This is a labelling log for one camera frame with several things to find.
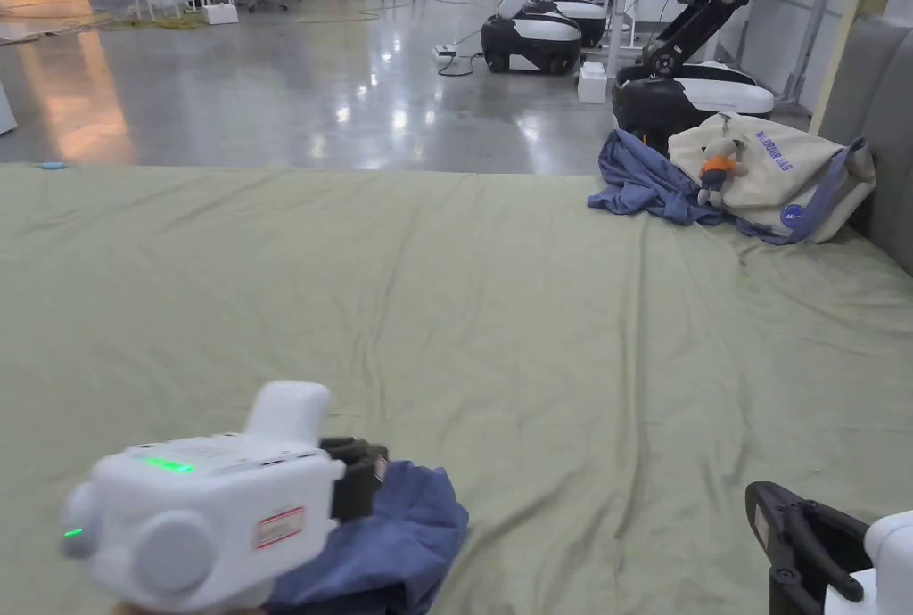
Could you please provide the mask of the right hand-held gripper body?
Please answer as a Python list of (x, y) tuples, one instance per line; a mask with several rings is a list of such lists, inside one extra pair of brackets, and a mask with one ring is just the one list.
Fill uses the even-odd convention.
[(864, 537), (873, 567), (851, 576), (863, 586), (863, 599), (852, 602), (831, 586), (827, 614), (910, 614), (912, 612), (912, 512), (884, 516)]

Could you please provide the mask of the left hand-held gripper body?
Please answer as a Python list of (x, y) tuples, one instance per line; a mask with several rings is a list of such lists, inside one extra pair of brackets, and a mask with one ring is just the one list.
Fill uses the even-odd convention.
[(154, 614), (262, 605), (342, 524), (373, 510), (386, 447), (322, 438), (326, 386), (271, 381), (242, 430), (128, 447), (62, 508), (60, 550), (108, 594)]

